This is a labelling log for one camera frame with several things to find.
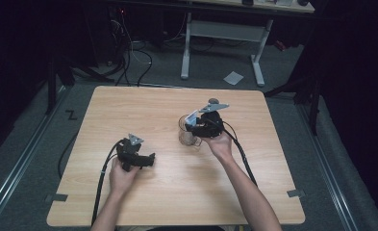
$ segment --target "wire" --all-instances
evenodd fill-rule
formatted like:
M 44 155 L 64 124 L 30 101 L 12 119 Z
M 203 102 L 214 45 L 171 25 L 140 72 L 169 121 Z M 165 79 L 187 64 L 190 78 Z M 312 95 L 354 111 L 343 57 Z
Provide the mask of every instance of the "wire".
M 193 48 L 193 46 L 191 45 L 191 46 L 190 46 L 190 49 L 193 50 L 193 51 L 197 51 L 197 52 L 206 52 L 206 51 L 211 50 L 211 49 L 214 47 L 214 42 L 215 42 L 215 40 L 214 40 L 213 38 L 204 38 L 203 40 L 210 40 L 210 41 L 211 41 L 211 44 L 209 45 L 209 47 L 207 47 L 207 48 L 201 50 L 201 49 L 195 49 L 195 48 Z
M 135 59 L 141 63 L 141 64 L 152 64 L 152 62 L 150 63 L 145 63 L 145 62 L 142 62 L 140 59 L 138 59 L 138 57 L 136 57 L 135 53 L 134 53 L 134 43 L 132 42 L 132 38 L 131 38 L 131 35 L 129 34 L 129 31 L 128 29 L 126 28 L 126 25 L 125 25 L 125 18 L 123 17 L 123 14 L 121 13 L 120 14 L 122 16 L 122 24 L 123 24 L 123 27 L 125 28 L 125 32 L 126 32 L 126 35 L 128 36 L 129 38 L 129 41 L 130 41 L 130 46 L 131 46 L 131 51 L 132 51 L 132 55 L 135 57 Z
M 121 39 L 122 35 L 120 35 L 119 37 L 117 36 L 118 34 L 118 31 L 119 29 L 121 29 L 121 34 L 123 34 L 123 30 L 122 30 L 122 25 L 117 22 L 116 20 L 111 20 L 111 23 L 113 23 L 115 25 L 115 29 L 114 29 L 114 32 L 112 32 L 112 35 L 113 35 L 113 38 L 114 38 L 114 43 L 115 43 L 115 50 L 114 50 L 114 58 L 117 60 L 117 57 L 118 57 L 118 54 L 119 54 L 119 51 L 123 51 L 122 49 L 122 42 L 119 42 L 119 39 Z M 116 67 L 112 70 L 109 70 L 107 72 L 104 72 L 104 73 L 97 73 L 99 76 L 102 76 L 102 77 L 108 77 L 108 76 L 111 76 L 113 74 L 116 74 L 117 72 L 119 72 L 122 68 L 125 67 L 125 62 L 124 62 L 124 59 L 123 57 L 120 58 L 119 62 L 117 63 Z M 91 75 L 90 73 L 87 73 L 88 75 L 85 75 L 77 70 L 75 70 L 74 68 L 72 68 L 72 73 L 79 76 L 79 77 L 82 77 L 82 78 L 90 78 Z
M 212 123 L 213 125 L 221 128 L 218 124 L 216 124 L 214 121 L 210 120 L 210 119 L 207 119 L 207 118 L 204 118 L 205 120 L 209 121 L 210 123 Z M 248 172 L 248 176 L 249 178 L 251 179 L 251 181 L 255 184 L 255 186 L 258 187 L 258 184 L 257 184 L 257 181 L 255 180 L 255 177 L 254 177 L 254 174 L 252 173 L 252 170 L 251 170 L 251 167 L 249 167 L 249 164 L 248 164 L 248 161 L 246 159 L 246 155 L 245 155 L 245 152 L 243 151 L 241 145 L 239 144 L 239 141 L 238 141 L 238 138 L 237 138 L 237 134 L 235 132 L 235 130 L 233 129 L 233 127 L 226 123 L 226 122 L 223 122 L 225 124 L 227 124 L 234 132 L 235 136 L 233 136 L 230 132 L 227 131 L 227 129 L 225 128 L 222 128 L 222 130 L 227 133 L 228 136 L 230 136 L 230 138 L 233 140 L 234 144 L 237 146 L 237 148 L 239 149 L 239 154 L 240 156 L 242 157 L 242 161 L 243 161 L 243 164 L 245 165 L 245 169 L 246 171 Z
M 174 40 L 168 40 L 166 42 L 164 42 L 164 45 L 167 46 L 167 47 L 171 47 L 171 48 L 176 48 L 176 47 L 182 47 L 185 45 L 185 42 L 184 41 L 178 41 L 179 39 L 183 39 L 184 37 L 180 37 L 180 38 L 176 38 Z M 174 42 L 174 43 L 177 43 L 177 45 L 170 45 L 171 42 Z
M 250 43 L 250 41 L 240 40 L 240 41 L 236 41 L 236 43 L 231 44 L 230 42 L 227 42 L 226 39 L 215 40 L 215 44 L 229 46 L 229 47 L 238 47 L 238 46 L 245 45 L 247 43 Z
M 95 205 L 93 207 L 93 213 L 92 213 L 92 222 L 91 225 L 95 223 L 96 217 L 98 215 L 98 207 L 99 207 L 99 200 L 101 198 L 101 191 L 102 191 L 102 185 L 104 184 L 104 178 L 105 178 L 105 171 L 107 170 L 108 162 L 113 158 L 115 155 L 113 155 L 113 151 L 115 148 L 122 142 L 123 140 L 118 141 L 113 145 L 113 148 L 111 149 L 110 153 L 108 154 L 107 159 L 105 160 L 105 164 L 102 166 L 101 175 L 99 176 L 99 182 L 98 182 L 98 188 L 96 189 L 96 197 L 95 197 Z
M 78 136 L 78 132 L 80 130 L 78 130 L 74 136 L 72 136 L 71 140 L 69 141 L 69 143 L 66 145 L 65 149 L 63 150 L 63 153 L 61 154 L 60 156 L 60 159 L 59 159 L 59 164 L 57 165 L 57 170 L 58 170 L 58 173 L 59 173 L 59 177 L 60 179 L 63 178 L 63 174 L 62 174 L 62 171 L 61 171 L 61 164 L 62 164 L 62 161 L 63 161 L 63 156 L 65 155 L 66 151 L 68 150 L 69 146 L 75 141 L 75 138 Z
M 147 57 L 149 57 L 149 59 L 150 59 L 150 65 L 147 67 L 147 69 L 143 72 L 143 74 L 141 74 L 140 75 L 140 77 L 139 77 L 139 79 L 138 79 L 138 87 L 140 86 L 140 81 L 141 81 L 141 79 L 143 78 L 143 76 L 150 70 L 150 68 L 152 67 L 152 57 L 149 55 L 149 54 L 147 54 L 146 52 L 144 52 L 144 51 L 140 51 L 140 50 L 137 50 L 138 52 L 140 52 L 140 53 L 143 53 L 143 54 L 145 54 Z
M 180 30 L 179 32 L 176 34 L 175 37 L 171 38 L 171 39 L 168 39 L 168 40 L 165 40 L 164 42 L 168 42 L 168 41 L 173 41 L 175 39 L 180 39 L 180 38 L 184 38 L 183 36 L 180 36 L 182 31 L 183 31 L 183 28 L 185 27 L 185 22 L 186 22 L 186 17 L 187 17 L 187 13 L 185 13 L 185 16 L 183 17 L 183 22 L 182 22 L 182 26 L 180 27 Z
M 147 45 L 147 42 L 146 42 L 145 40 L 134 40 L 133 43 L 143 43 L 143 46 L 142 46 L 142 47 L 139 47 L 139 48 L 134 47 L 134 50 L 135 50 L 135 51 L 142 50 L 142 49 L 145 48 L 146 45 Z
M 131 84 L 129 83 L 129 80 L 128 80 L 128 76 L 127 76 L 127 71 L 129 69 L 129 64 L 131 63 L 131 53 L 128 49 L 128 63 L 127 65 L 125 66 L 125 68 L 123 69 L 123 73 L 119 76 L 119 78 L 117 79 L 116 83 L 115 83 L 115 86 L 117 86 L 120 82 L 120 80 L 122 79 L 123 76 L 125 76 L 125 80 L 126 80 L 126 83 L 129 87 L 131 87 Z

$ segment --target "white desk frame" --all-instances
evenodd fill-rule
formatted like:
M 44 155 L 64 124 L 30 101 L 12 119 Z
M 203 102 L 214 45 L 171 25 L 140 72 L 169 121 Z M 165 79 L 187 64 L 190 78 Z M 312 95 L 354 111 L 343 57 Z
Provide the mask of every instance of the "white desk frame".
M 189 42 L 191 36 L 209 37 L 216 39 L 235 39 L 256 41 L 260 45 L 251 55 L 251 63 L 254 67 L 255 78 L 257 85 L 263 87 L 265 85 L 264 76 L 261 72 L 260 58 L 263 54 L 267 37 L 269 36 L 270 28 L 273 20 L 269 19 L 264 27 L 244 26 L 238 24 L 218 23 L 210 21 L 191 20 L 191 13 L 188 13 L 187 29 L 186 29 L 186 46 L 183 55 L 182 64 L 182 79 L 189 77 Z

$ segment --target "gray floor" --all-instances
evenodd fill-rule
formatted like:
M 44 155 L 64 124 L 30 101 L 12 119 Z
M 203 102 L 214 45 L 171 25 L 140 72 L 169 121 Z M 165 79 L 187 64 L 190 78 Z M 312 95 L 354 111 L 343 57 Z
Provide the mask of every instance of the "gray floor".
M 286 83 L 303 47 L 279 51 L 273 46 L 265 48 L 261 59 L 261 67 L 265 76 L 265 87 L 259 88 L 253 77 L 250 65 L 249 48 L 255 44 L 221 41 L 210 46 L 206 52 L 192 51 L 190 77 L 180 79 L 183 48 L 174 42 L 163 49 L 146 45 L 141 50 L 152 56 L 151 69 L 142 78 L 145 84 L 175 86 L 184 88 L 238 89 L 268 91 Z M 142 44 L 135 44 L 136 49 Z M 194 49 L 208 49 L 208 44 L 193 45 Z M 144 72 L 148 58 L 135 52 L 131 58 L 128 71 L 130 83 L 135 83 Z M 229 85 L 223 78 L 232 71 L 244 76 L 237 85 Z M 120 86 L 125 86 L 124 79 Z M 88 230 L 88 227 L 50 227 L 46 223 L 51 203 L 45 201 L 47 194 L 54 193 L 60 184 L 59 159 L 78 131 L 86 112 L 91 94 L 96 86 L 108 85 L 90 79 L 77 77 L 73 88 L 64 90 L 61 104 L 53 116 L 44 115 L 47 102 L 47 89 L 43 88 L 31 105 L 23 112 L 14 125 L 14 129 L 0 148 L 0 190 L 9 181 L 9 174 L 22 161 L 20 157 L 28 156 L 29 165 L 24 166 L 22 174 L 15 175 L 17 185 L 13 185 L 9 200 L 0 204 L 0 230 Z M 306 120 L 302 116 L 306 106 L 296 106 L 291 100 L 292 93 L 281 93 L 267 98 L 275 128 L 283 146 L 290 172 L 295 186 L 303 190 L 305 196 L 301 203 L 306 221 L 300 225 L 284 225 L 284 230 L 378 230 L 378 211 L 373 205 L 365 185 L 356 169 L 351 164 L 339 135 L 327 113 L 325 102 L 320 101 L 320 114 L 317 119 L 318 136 L 313 138 L 306 128 Z M 68 119 L 68 110 L 74 111 Z M 39 140 L 31 140 L 33 134 L 43 121 L 48 126 Z M 29 142 L 35 143 L 32 149 Z M 326 181 L 321 163 L 317 158 L 317 144 L 325 154 L 345 199 L 352 220 L 346 226 L 343 215 L 335 206 L 335 198 L 331 194 L 332 186 Z M 71 145 L 63 156 L 61 170 L 64 169 Z

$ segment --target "table top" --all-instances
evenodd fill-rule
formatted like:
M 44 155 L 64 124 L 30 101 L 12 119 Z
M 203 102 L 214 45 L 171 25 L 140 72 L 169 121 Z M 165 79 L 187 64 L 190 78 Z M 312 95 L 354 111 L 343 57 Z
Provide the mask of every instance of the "table top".
M 247 6 L 242 5 L 241 0 L 191 0 L 191 2 L 220 4 L 220 5 L 229 5 L 229 6 L 249 8 Z M 283 12 L 294 12 L 294 13 L 314 13 L 315 12 L 315 8 L 312 6 L 311 3 L 308 3 L 307 6 L 303 7 L 297 3 L 297 0 L 293 0 L 290 6 L 276 5 L 273 0 L 266 0 L 264 3 L 258 2 L 258 0 L 254 0 L 254 5 L 251 8 L 275 10 L 275 11 L 283 11 Z
M 127 194 L 118 225 L 246 224 L 234 189 L 206 143 L 180 144 L 179 119 L 207 105 L 210 98 L 229 104 L 219 111 L 237 133 L 260 190 L 283 224 L 305 220 L 290 170 L 264 95 L 257 90 L 196 90 L 98 87 L 47 222 L 51 226 L 89 226 L 100 176 L 113 145 L 132 133 L 142 139 L 139 155 L 156 153 L 155 164 L 139 171 Z M 238 149 L 233 155 L 245 171 Z M 100 207 L 109 193 L 109 170 Z

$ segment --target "black wall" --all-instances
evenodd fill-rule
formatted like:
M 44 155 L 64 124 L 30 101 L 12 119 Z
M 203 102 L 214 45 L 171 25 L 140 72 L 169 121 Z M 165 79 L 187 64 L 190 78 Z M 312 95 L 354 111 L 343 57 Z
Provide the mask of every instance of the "black wall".
M 337 2 L 329 2 L 327 13 L 341 16 L 343 22 L 316 28 L 316 51 L 310 55 L 331 52 L 326 47 L 329 43 L 337 47 L 332 59 L 324 61 L 327 70 L 321 73 L 321 93 L 342 142 L 378 207 L 378 1 L 347 1 L 350 7 Z
M 40 84 L 47 61 L 29 1 L 0 1 L 0 144 Z

